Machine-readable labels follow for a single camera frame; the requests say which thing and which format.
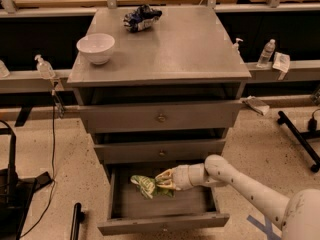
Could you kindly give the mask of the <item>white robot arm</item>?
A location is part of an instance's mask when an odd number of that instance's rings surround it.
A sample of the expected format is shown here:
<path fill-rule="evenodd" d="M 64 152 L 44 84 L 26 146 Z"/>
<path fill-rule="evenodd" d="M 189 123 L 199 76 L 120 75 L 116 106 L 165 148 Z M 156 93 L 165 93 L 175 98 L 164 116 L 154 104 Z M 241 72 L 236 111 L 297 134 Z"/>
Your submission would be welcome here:
<path fill-rule="evenodd" d="M 305 189 L 288 198 L 241 173 L 219 155 L 167 169 L 156 176 L 156 184 L 177 191 L 229 184 L 282 232 L 282 240 L 320 240 L 319 189 Z"/>

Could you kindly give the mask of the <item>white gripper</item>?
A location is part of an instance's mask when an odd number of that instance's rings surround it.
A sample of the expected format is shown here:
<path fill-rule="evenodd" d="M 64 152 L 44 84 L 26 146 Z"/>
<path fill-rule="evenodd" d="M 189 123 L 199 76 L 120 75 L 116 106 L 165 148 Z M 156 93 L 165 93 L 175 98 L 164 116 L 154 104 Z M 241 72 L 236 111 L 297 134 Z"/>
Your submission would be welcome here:
<path fill-rule="evenodd" d="M 171 179 L 173 182 L 158 182 L 157 186 L 162 189 L 188 190 L 204 184 L 208 178 L 204 164 L 179 165 L 172 169 L 167 169 L 158 174 L 155 179 L 164 181 Z"/>

